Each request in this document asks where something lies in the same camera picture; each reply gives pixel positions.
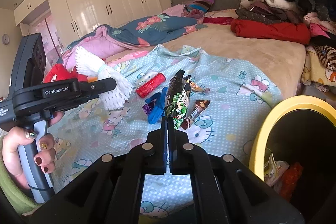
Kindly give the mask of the green sleeve forearm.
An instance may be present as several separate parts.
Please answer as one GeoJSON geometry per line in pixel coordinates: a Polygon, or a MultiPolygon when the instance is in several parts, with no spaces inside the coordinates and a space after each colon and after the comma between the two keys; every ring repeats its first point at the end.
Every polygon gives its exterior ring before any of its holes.
{"type": "Polygon", "coordinates": [[[9,134],[1,137],[1,189],[16,213],[19,215],[31,214],[39,207],[39,205],[33,198],[30,198],[21,189],[19,189],[5,167],[5,157],[3,156],[3,149],[5,145],[3,142],[7,136],[9,136],[9,134]]]}

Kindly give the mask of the left hand painted nails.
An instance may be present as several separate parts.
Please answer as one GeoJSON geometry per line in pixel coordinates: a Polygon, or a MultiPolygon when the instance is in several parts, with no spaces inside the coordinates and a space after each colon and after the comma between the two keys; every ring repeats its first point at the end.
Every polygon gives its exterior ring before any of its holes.
{"type": "MultiPolygon", "coordinates": [[[[21,189],[29,189],[30,187],[23,173],[18,147],[33,143],[35,138],[36,133],[20,127],[13,127],[3,138],[3,163],[12,180],[21,189]]],[[[34,162],[44,173],[52,173],[55,169],[56,150],[54,145],[54,137],[49,133],[39,140],[41,151],[35,155],[34,162]]]]}

